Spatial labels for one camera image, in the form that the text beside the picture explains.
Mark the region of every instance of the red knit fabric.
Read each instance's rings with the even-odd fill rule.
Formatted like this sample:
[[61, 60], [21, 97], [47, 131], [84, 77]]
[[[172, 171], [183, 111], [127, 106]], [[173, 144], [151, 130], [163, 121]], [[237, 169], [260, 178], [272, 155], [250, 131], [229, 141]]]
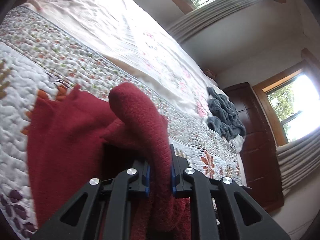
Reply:
[[[37, 99], [27, 152], [39, 226], [89, 179], [111, 178], [115, 171], [128, 168], [124, 150], [104, 150], [104, 144], [126, 149], [125, 154], [132, 158], [143, 156], [151, 166], [150, 198], [136, 205], [131, 240], [145, 239], [148, 226], [174, 230], [176, 239], [190, 239], [189, 201], [174, 199], [170, 189], [167, 121], [130, 83], [113, 88], [109, 103], [78, 87], [62, 102]], [[113, 169], [106, 172], [106, 165]]]

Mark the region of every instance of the ceiling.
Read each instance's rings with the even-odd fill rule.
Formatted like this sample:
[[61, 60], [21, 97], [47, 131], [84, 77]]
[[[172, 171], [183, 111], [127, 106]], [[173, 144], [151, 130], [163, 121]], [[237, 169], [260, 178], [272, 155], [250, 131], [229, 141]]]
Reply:
[[270, 0], [221, 19], [181, 46], [202, 69], [218, 74], [302, 32], [295, 0]]

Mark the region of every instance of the floral quilt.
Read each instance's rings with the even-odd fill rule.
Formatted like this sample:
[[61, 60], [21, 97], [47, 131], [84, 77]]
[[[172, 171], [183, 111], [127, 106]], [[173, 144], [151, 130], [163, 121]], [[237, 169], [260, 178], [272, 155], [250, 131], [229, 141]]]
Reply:
[[206, 88], [223, 92], [133, 0], [29, 0], [24, 6], [148, 84], [180, 111], [203, 122], [212, 115]]
[[28, 180], [26, 113], [40, 91], [58, 100], [61, 87], [80, 84], [108, 100], [110, 90], [132, 82], [168, 119], [176, 154], [207, 177], [241, 183], [236, 149], [190, 115], [176, 109], [147, 85], [45, 18], [25, 8], [11, 10], [0, 26], [0, 209], [16, 234], [29, 239], [37, 230]]

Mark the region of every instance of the gray cloth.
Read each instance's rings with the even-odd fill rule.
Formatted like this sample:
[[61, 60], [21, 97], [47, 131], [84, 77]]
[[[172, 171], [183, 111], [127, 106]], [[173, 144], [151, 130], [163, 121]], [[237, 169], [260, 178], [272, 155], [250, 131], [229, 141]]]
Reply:
[[211, 96], [208, 100], [208, 106], [213, 115], [207, 120], [208, 127], [220, 136], [224, 136], [227, 141], [235, 138], [238, 134], [242, 137], [245, 136], [245, 127], [239, 120], [235, 105], [228, 101], [225, 95], [216, 93], [212, 87], [207, 89]]

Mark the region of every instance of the purple leaf pattern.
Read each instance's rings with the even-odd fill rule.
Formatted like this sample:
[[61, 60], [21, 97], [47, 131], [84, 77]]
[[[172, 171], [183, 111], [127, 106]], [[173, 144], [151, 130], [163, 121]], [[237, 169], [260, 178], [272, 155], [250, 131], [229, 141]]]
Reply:
[[14, 224], [16, 225], [16, 228], [17, 228], [18, 230], [20, 230], [20, 229], [21, 229], [21, 226], [20, 226], [19, 220], [18, 220], [17, 218], [14, 218], [14, 219], [13, 219], [13, 222], [14, 222]]
[[35, 228], [34, 224], [32, 224], [32, 223], [30, 223], [30, 222], [25, 223], [25, 224], [24, 224], [24, 228], [27, 229], [27, 230], [29, 230], [29, 231], [31, 231], [31, 232], [36, 231], [36, 228]]
[[33, 233], [27, 231], [27, 238], [31, 238], [33, 236]]
[[13, 189], [9, 194], [9, 198], [12, 203], [17, 203], [18, 201], [22, 200], [23, 197], [20, 195], [20, 193], [17, 190]]
[[7, 201], [4, 199], [4, 196], [3, 195], [0, 195], [0, 202], [1, 202], [1, 204], [4, 206], [4, 207], [6, 207], [7, 206]]
[[5, 212], [7, 213], [8, 217], [12, 217], [12, 211], [11, 211], [11, 206], [7, 205], [5, 207]]
[[26, 210], [24, 209], [24, 207], [20, 206], [20, 205], [14, 205], [13, 206], [13, 210], [14, 212], [19, 216], [21, 217], [23, 220], [26, 220], [27, 219], [27, 212]]
[[22, 229], [21, 234], [23, 235], [24, 238], [27, 238], [27, 230]]

